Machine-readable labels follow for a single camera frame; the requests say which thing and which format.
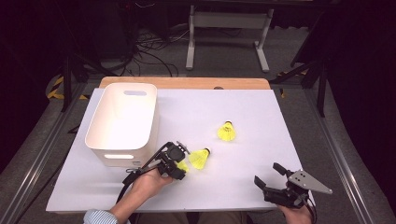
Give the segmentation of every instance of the white table surface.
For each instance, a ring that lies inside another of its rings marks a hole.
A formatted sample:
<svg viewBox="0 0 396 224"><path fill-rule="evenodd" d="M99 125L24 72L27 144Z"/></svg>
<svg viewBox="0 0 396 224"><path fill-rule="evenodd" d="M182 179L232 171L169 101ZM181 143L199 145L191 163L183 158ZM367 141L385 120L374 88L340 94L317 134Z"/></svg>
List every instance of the white table surface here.
<svg viewBox="0 0 396 224"><path fill-rule="evenodd" d="M120 194L125 168L106 167L85 145L93 112L104 89L95 89L56 186L49 212L107 210ZM190 170L137 212L274 209L254 184L254 175L268 187L283 189L287 181L272 166L302 168L273 91L158 90L160 126L158 148L180 141L189 151L211 148L204 170ZM232 142L217 137L231 120Z"/></svg>

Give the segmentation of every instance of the shirt sleeve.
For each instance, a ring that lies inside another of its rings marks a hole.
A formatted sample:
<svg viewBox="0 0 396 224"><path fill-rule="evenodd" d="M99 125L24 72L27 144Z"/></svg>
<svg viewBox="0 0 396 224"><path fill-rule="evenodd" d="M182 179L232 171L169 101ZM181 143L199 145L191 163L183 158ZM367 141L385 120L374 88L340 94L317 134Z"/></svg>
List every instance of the shirt sleeve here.
<svg viewBox="0 0 396 224"><path fill-rule="evenodd" d="M91 209L85 213L84 224L118 224L117 218L103 210Z"/></svg>

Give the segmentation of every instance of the person's arm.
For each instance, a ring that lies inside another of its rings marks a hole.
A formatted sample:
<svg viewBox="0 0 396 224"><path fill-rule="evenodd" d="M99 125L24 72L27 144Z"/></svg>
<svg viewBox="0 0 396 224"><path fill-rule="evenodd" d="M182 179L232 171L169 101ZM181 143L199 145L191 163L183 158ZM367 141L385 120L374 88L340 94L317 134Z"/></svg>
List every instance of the person's arm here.
<svg viewBox="0 0 396 224"><path fill-rule="evenodd" d="M288 224L312 224L312 216L306 206L300 209L277 206L283 212Z"/></svg>
<svg viewBox="0 0 396 224"><path fill-rule="evenodd" d="M142 205L147 199L156 195L167 184L172 183L173 178L162 177L158 169L153 169L136 179L130 191L110 209L118 223L125 223L128 217Z"/></svg>

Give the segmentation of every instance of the gray carpet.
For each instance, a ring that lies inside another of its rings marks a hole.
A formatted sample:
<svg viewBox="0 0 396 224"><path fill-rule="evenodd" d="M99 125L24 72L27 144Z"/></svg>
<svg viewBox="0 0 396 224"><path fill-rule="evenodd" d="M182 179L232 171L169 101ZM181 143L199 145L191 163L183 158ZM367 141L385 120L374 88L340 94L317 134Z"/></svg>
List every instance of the gray carpet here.
<svg viewBox="0 0 396 224"><path fill-rule="evenodd" d="M289 71L290 62L303 43L306 29L279 29L270 30L264 45L270 72L261 71L256 52L252 47L253 41L260 32L251 30L226 30L227 35L219 30L202 29L197 32L194 68L185 69L188 41L185 35L178 41L160 50L150 50L166 63L172 63L178 69L181 77L263 77L273 79L282 71ZM146 63L158 63L155 58L142 54ZM173 76L177 75L175 67L170 66ZM167 69L160 64L144 64L140 67L136 63L127 66L125 76L168 76ZM84 94L91 94L97 87L102 75L91 75L84 86ZM333 195L313 193L318 209L318 223L363 223L357 216L342 178L332 159L325 135L315 118L315 109L310 106L307 94L316 94L313 90L302 90L294 85L286 85L285 97L280 97L279 86L272 86L276 92L282 114L288 125L290 136L295 145L304 169L323 184L333 190ZM370 172L365 168L359 154L353 147L343 123L339 117L336 104L332 98L330 88L327 88L325 114L328 129L337 146L342 149L343 155L358 184L363 200L370 211L373 223L396 223L395 216L389 208L387 198L375 183ZM56 182L56 176L51 179L44 190L50 176L61 164L62 159L70 148L74 135L67 133L77 127L85 112L89 100L78 100L67 116L66 122L59 133L59 138L50 149L51 153L42 171L39 171L33 189L29 193L26 204L38 195L19 223L82 223L83 214L57 215L45 211L48 199ZM0 214L5 214L13 197L18 191L24 177L35 161L36 155L46 145L51 128L56 124L62 113L63 101L51 99L50 104L37 123L35 129L11 161L7 169L0 176ZM254 211L249 213L255 223L285 223L279 211Z"/></svg>

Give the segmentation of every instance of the yellow shuttlecock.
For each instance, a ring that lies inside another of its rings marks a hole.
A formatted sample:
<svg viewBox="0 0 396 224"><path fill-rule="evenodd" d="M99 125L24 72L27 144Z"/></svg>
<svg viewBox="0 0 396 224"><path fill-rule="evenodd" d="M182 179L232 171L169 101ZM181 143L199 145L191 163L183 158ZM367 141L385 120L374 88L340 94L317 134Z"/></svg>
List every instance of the yellow shuttlecock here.
<svg viewBox="0 0 396 224"><path fill-rule="evenodd" d="M233 128L233 124L230 121L225 121L225 123L218 130L218 137L223 141L232 141L235 139L236 133Z"/></svg>
<svg viewBox="0 0 396 224"><path fill-rule="evenodd" d="M180 170L184 170L185 172L188 172L188 171L189 171L189 166L188 166L187 163L184 162L184 161L178 162L178 163L177 163L177 168L180 169Z"/></svg>
<svg viewBox="0 0 396 224"><path fill-rule="evenodd" d="M195 167L198 170L202 170L204 169L209 154L210 154L209 148L193 151L189 155L189 161L193 167Z"/></svg>

